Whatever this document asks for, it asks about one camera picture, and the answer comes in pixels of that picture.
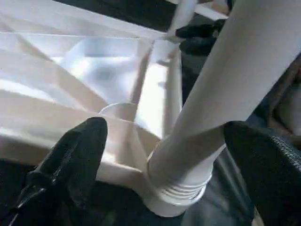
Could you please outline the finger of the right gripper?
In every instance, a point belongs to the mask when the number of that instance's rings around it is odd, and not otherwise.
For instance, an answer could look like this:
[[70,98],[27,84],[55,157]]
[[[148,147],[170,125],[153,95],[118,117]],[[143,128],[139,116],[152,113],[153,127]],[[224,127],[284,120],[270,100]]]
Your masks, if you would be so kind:
[[189,55],[207,57],[216,40],[216,38],[191,38],[181,42],[179,48],[182,52]]
[[187,25],[175,31],[178,38],[217,39],[225,23]]

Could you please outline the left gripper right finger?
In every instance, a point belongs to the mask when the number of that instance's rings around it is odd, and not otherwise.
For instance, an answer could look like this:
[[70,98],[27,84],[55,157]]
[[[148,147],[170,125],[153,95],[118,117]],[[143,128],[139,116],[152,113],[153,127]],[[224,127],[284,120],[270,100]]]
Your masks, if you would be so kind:
[[266,226],[301,224],[301,152],[268,128],[223,126],[226,146]]

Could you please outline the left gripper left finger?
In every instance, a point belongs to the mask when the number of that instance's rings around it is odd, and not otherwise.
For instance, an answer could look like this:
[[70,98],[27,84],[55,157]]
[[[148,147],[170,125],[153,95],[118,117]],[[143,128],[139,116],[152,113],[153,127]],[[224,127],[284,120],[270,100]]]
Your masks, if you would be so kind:
[[30,171],[2,226],[84,226],[108,135],[107,121],[91,117],[68,130]]

